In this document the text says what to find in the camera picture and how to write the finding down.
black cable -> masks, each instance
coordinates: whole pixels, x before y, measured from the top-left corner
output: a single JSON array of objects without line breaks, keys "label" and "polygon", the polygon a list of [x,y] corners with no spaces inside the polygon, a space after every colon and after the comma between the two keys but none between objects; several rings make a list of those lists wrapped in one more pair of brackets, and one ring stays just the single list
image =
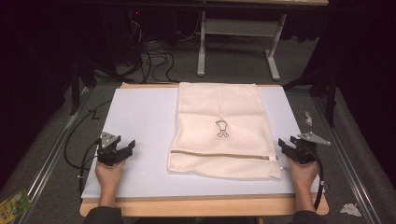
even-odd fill
[{"label": "black cable", "polygon": [[171,58],[172,58],[172,65],[168,68],[168,70],[166,70],[166,73],[165,73],[166,77],[168,78],[169,81],[179,83],[180,81],[174,80],[174,79],[172,79],[172,78],[169,77],[169,71],[170,71],[170,70],[173,68],[173,66],[175,65],[175,59],[174,59],[173,54],[171,54],[171,53],[169,53],[169,52],[165,52],[164,54],[165,54],[165,55],[166,55],[166,54],[169,54],[169,55],[171,56]]},{"label": "black cable", "polygon": [[84,163],[84,167],[87,165],[87,163],[88,163],[89,161],[95,159],[96,157],[98,157],[98,156],[90,157],[89,159],[87,159],[87,160],[85,161],[85,163]]},{"label": "black cable", "polygon": [[[212,39],[214,39],[214,36],[213,35],[209,35],[208,36],[209,38],[212,38]],[[219,46],[219,47],[210,47],[209,45],[207,45],[207,43],[205,42],[205,47],[207,47],[207,48],[209,48],[209,49],[222,49],[222,48],[224,48],[225,46],[227,46],[227,44],[228,44],[228,42],[229,42],[229,38],[222,38],[222,40],[224,40],[225,39],[225,42],[221,45],[221,46]]]},{"label": "black cable", "polygon": [[[149,44],[154,44],[154,43],[160,43],[160,46],[156,47],[155,49],[149,49]],[[147,45],[146,51],[158,52],[156,50],[159,50],[159,49],[163,48],[163,41],[150,41],[150,42],[147,42],[146,45]]]},{"label": "black cable", "polygon": [[197,19],[197,22],[196,22],[196,24],[195,24],[195,28],[194,28],[194,30],[192,31],[191,35],[189,35],[187,38],[180,39],[180,40],[178,40],[177,42],[178,42],[178,43],[181,43],[181,44],[183,45],[183,42],[184,42],[184,41],[191,40],[191,39],[194,39],[194,38],[196,38],[196,37],[198,37],[198,36],[201,36],[201,35],[196,35],[196,34],[195,34],[195,33],[197,32],[197,30],[198,30],[200,21],[201,21],[201,12],[198,13],[198,19]]},{"label": "black cable", "polygon": [[144,84],[145,83],[145,71],[143,70],[143,66],[142,67],[140,67],[140,71],[142,72],[142,77],[143,77],[143,80],[140,82],[140,84]]},{"label": "black cable", "polygon": [[163,61],[162,61],[161,63],[152,65],[152,66],[154,66],[154,69],[152,70],[152,76],[154,77],[155,80],[161,81],[161,80],[159,80],[159,79],[156,77],[155,71],[156,71],[157,68],[159,68],[161,65],[167,64],[167,63],[169,62],[169,61],[168,61],[168,58],[166,57],[166,55],[156,55],[156,56],[152,56],[152,58],[161,58],[161,59],[163,59]]},{"label": "black cable", "polygon": [[197,46],[201,43],[201,39],[197,38],[200,37],[199,35],[193,36],[189,39],[185,39],[185,40],[179,40],[179,44],[183,45],[183,46]]},{"label": "black cable", "polygon": [[107,104],[107,103],[109,103],[109,102],[111,102],[111,101],[112,101],[112,100],[107,100],[107,101],[101,103],[99,106],[97,106],[97,107],[94,108],[93,110],[90,110],[89,113],[88,113],[87,115],[85,115],[85,116],[81,119],[81,121],[73,128],[73,130],[70,132],[70,134],[67,135],[66,141],[65,141],[65,143],[64,143],[64,159],[66,160],[67,164],[69,164],[70,166],[72,166],[72,167],[74,167],[74,168],[76,168],[76,169],[81,169],[80,166],[77,166],[77,165],[73,164],[73,163],[67,158],[67,146],[68,146],[68,143],[69,143],[69,141],[70,141],[71,136],[72,136],[73,133],[76,131],[77,127],[82,123],[82,121],[84,121],[90,114],[93,113],[93,114],[95,115],[96,110],[97,110],[99,107],[101,107],[101,106],[103,106],[103,105],[105,105],[105,104]]},{"label": "black cable", "polygon": [[318,210],[320,200],[321,200],[321,195],[323,193],[323,186],[324,186],[324,172],[323,172],[323,165],[321,163],[320,157],[318,156],[317,153],[314,153],[311,151],[309,148],[305,147],[306,150],[308,150],[314,157],[317,162],[317,167],[318,167],[318,175],[319,175],[319,186],[318,186],[318,194],[317,198],[315,199],[314,202],[314,207],[316,210]]},{"label": "black cable", "polygon": [[87,169],[87,168],[85,168],[85,164],[86,164],[85,160],[87,159],[88,152],[90,152],[91,148],[98,144],[101,144],[101,138],[98,138],[95,141],[93,141],[90,144],[90,146],[87,147],[87,149],[85,149],[84,156],[82,157],[81,166],[79,169],[79,176],[78,176],[78,178],[79,178],[79,196],[82,195],[82,191],[84,190],[84,186],[83,186],[84,185],[84,170]]},{"label": "black cable", "polygon": [[244,38],[251,38],[251,40],[242,40],[242,39],[235,39],[234,36],[230,36],[230,41],[234,43],[242,43],[242,44],[251,44],[254,42],[258,42],[264,38],[264,36],[246,36]]},{"label": "black cable", "polygon": [[146,73],[146,75],[144,74],[143,68],[142,68],[142,75],[143,75],[142,84],[147,84],[147,79],[148,79],[148,77],[149,77],[149,71],[151,70],[151,57],[149,56],[148,45],[149,45],[149,44],[145,44],[145,50],[146,50],[146,52],[143,52],[143,53],[146,53],[146,54],[148,55],[148,59],[149,59],[150,63],[149,63],[149,65],[148,65],[148,72]]},{"label": "black cable", "polygon": [[[139,68],[141,66],[142,66],[141,57],[139,56],[139,58],[137,59],[136,63],[134,64],[134,67],[132,69],[130,69],[130,70],[128,70],[128,71],[126,71],[125,73],[122,73],[122,74],[118,74],[117,73],[117,76],[126,78],[126,76],[129,76],[129,75],[133,74],[134,72],[136,72],[137,70],[139,70]],[[118,77],[115,77],[115,75],[114,76],[109,76],[108,74],[106,74],[106,76],[102,76],[102,75],[97,74],[97,73],[95,73],[94,75],[96,77],[103,78],[103,79],[119,79]]]},{"label": "black cable", "polygon": [[122,74],[122,76],[121,76],[120,74],[118,74],[118,73],[116,73],[116,72],[114,72],[114,71],[108,70],[107,68],[105,68],[104,66],[102,66],[102,65],[99,64],[99,63],[94,63],[94,62],[92,62],[91,60],[88,60],[88,59],[86,59],[86,58],[82,58],[81,60],[82,60],[83,62],[85,62],[87,65],[89,65],[90,67],[92,67],[93,69],[101,70],[101,71],[104,72],[105,74],[109,75],[110,77],[115,78],[115,79],[118,80],[118,81],[122,81],[122,82],[126,82],[126,83],[134,82],[134,80],[133,80],[132,78],[124,77],[124,76],[129,75],[129,74],[127,74],[127,73],[130,73],[132,70],[130,70],[130,71],[128,71],[128,72]]}]

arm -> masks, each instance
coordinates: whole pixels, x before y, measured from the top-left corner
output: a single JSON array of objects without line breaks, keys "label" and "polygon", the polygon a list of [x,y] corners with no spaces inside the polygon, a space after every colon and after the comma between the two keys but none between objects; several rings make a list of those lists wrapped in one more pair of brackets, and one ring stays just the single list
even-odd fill
[{"label": "arm", "polygon": [[318,173],[317,164],[298,164],[288,158],[290,174],[296,193],[296,213],[290,224],[322,224],[326,220],[321,218],[314,207],[311,197],[311,185]]},{"label": "arm", "polygon": [[115,207],[116,192],[120,182],[122,167],[126,161],[114,166],[96,163],[95,173],[101,186],[98,207],[93,208],[84,220],[84,224],[123,223],[121,210]]}]

white board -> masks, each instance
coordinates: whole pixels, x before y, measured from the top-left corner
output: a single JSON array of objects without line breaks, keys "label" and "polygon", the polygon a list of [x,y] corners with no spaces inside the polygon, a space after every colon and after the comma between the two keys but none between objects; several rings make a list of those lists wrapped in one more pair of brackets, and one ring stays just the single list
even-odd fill
[{"label": "white board", "polygon": [[[283,88],[259,87],[270,120],[274,145],[281,166],[289,167],[277,145],[300,133]],[[289,170],[280,180],[230,180],[198,175],[171,174],[167,170],[168,150],[176,133],[178,88],[116,90],[104,132],[120,135],[118,148],[136,141],[134,155],[124,166],[118,198],[161,198],[186,196],[230,196],[289,194],[294,189]],[[83,199],[97,199],[100,186],[92,163]],[[318,178],[311,188],[318,191]]]}]

zipper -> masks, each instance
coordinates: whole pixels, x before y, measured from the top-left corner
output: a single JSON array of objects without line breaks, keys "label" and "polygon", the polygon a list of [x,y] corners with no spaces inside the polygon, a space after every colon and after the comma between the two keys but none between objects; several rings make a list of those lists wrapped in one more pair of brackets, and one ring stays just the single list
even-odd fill
[{"label": "zipper", "polygon": [[180,154],[186,154],[186,155],[197,156],[197,157],[229,157],[229,158],[236,158],[236,159],[254,159],[254,160],[263,160],[263,161],[277,160],[277,156],[270,157],[270,156],[235,155],[235,154],[227,154],[227,153],[205,154],[205,153],[189,152],[189,151],[182,151],[182,150],[171,150],[171,153],[180,153]]}]

black curtain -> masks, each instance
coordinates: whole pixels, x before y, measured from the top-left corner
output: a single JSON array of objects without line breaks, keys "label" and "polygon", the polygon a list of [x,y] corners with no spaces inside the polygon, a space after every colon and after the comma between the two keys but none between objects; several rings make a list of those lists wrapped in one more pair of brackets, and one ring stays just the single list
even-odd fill
[{"label": "black curtain", "polygon": [[0,188],[64,103],[70,62],[59,48],[49,6],[43,1],[0,4]]},{"label": "black curtain", "polygon": [[304,75],[337,62],[337,85],[361,133],[396,187],[396,5],[388,0],[340,1],[355,12],[332,14]]}]

